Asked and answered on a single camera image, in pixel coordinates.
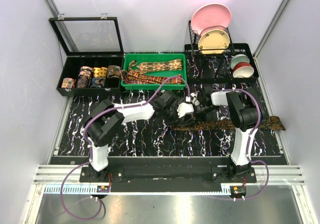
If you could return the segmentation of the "black key pattern tie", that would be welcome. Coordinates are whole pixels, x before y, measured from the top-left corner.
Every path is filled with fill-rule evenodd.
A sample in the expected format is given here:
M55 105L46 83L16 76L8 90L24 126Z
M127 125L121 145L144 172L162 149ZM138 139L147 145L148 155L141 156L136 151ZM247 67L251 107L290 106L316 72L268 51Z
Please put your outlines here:
M204 121L186 127L171 125L169 128L174 131L216 131L236 129L232 121L229 119ZM261 130L286 131L286 128L284 127L278 116L269 116L267 119L263 120L260 123L258 128Z

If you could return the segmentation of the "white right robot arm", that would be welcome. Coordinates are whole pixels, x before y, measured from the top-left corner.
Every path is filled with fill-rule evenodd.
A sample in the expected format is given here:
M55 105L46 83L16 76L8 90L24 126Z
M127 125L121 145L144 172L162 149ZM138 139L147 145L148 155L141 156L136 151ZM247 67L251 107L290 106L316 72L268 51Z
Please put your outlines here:
M220 106L228 107L230 120L235 126L235 139L226 173L230 181L239 182L250 172L254 137L265 115L256 100L255 90L250 87L203 92L201 99L194 104L195 115L200 117Z

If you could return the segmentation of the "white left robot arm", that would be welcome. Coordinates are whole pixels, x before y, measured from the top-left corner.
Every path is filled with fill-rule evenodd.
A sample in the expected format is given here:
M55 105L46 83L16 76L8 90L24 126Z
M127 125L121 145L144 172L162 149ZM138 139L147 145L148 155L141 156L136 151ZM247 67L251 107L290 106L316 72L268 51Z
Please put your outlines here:
M89 144L90 176L97 182L108 177L108 149L121 126L134 121L167 119L175 123L178 118L178 97L171 91L154 94L147 101L116 104L103 100L87 118L83 138Z

